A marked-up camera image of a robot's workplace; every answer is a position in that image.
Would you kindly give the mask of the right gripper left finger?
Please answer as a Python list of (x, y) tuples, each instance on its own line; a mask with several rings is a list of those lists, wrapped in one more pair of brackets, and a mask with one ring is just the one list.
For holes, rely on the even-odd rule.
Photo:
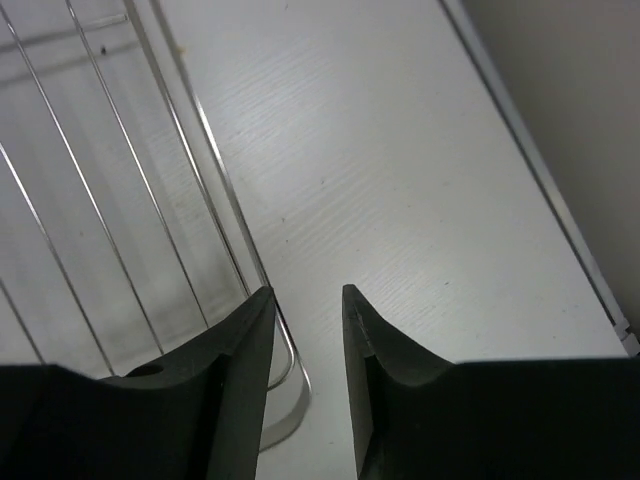
[(263, 287), (228, 317), (124, 376), (1, 370), (5, 479), (251, 479), (274, 346)]

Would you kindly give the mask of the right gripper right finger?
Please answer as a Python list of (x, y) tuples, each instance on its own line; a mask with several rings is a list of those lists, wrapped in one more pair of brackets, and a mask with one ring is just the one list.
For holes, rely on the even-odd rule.
[(635, 358), (453, 363), (342, 291), (361, 479), (635, 479)]

